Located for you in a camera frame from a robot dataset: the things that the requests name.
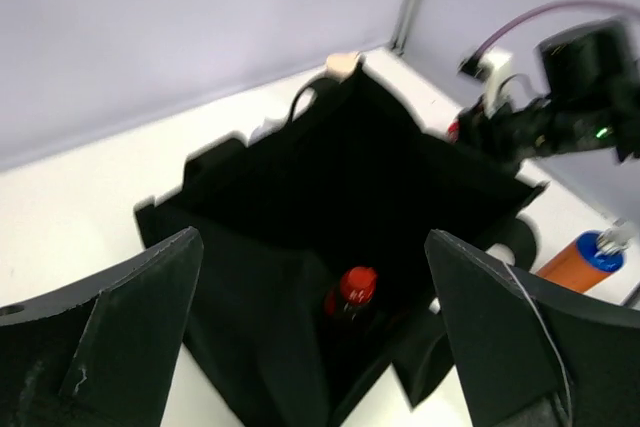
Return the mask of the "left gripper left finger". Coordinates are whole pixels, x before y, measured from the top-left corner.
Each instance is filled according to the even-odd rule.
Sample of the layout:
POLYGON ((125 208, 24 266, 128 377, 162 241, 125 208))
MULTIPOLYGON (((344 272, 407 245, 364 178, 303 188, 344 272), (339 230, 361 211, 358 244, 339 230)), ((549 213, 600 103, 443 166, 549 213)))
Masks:
POLYGON ((2 425, 160 425, 202 256, 189 227, 2 307, 2 425))

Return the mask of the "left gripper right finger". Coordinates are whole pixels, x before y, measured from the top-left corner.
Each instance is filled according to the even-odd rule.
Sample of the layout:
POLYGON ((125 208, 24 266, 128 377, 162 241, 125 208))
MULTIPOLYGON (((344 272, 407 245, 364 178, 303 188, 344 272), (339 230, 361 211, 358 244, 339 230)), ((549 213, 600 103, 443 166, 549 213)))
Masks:
POLYGON ((475 426, 636 426, 639 313, 440 230, 425 252, 475 426))

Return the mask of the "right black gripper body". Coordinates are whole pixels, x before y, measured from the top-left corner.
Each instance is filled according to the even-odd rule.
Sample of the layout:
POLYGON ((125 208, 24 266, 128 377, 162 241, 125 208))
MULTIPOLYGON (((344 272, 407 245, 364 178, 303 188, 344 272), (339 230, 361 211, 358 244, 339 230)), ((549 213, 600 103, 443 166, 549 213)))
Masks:
POLYGON ((480 152, 509 172, 519 172, 526 159, 555 154, 548 136, 545 100, 535 98, 524 109, 515 110, 510 99, 489 115, 483 98, 463 110, 454 121, 454 142, 480 152))

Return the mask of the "orange blue-pump bottle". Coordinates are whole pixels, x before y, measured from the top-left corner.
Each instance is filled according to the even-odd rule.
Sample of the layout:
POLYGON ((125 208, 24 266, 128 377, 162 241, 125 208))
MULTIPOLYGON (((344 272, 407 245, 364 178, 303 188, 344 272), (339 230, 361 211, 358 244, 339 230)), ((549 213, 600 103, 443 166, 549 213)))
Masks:
POLYGON ((536 275, 578 293, 585 293, 625 264, 625 252, 637 229, 618 219, 603 231, 586 231, 576 237, 536 275))

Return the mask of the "small red-cap bottle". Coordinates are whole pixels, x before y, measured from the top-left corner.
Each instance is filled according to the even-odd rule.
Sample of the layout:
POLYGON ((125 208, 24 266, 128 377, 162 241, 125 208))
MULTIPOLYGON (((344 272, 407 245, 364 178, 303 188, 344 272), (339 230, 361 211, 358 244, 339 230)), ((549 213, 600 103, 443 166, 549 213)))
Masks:
POLYGON ((356 334, 366 329, 374 317, 377 272, 357 266, 345 272, 325 296, 326 325, 336 335, 356 334))

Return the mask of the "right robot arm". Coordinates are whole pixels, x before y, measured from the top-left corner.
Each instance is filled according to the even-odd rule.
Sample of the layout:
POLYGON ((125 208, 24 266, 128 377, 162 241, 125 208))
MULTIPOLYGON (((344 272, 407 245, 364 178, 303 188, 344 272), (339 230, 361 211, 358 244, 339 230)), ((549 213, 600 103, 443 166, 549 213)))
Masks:
POLYGON ((451 141, 511 169, 526 159, 612 149, 639 156, 639 67, 622 20, 582 24, 542 41, 549 87, 538 93, 504 52, 474 55, 461 73, 482 83, 477 102, 448 129, 451 141))

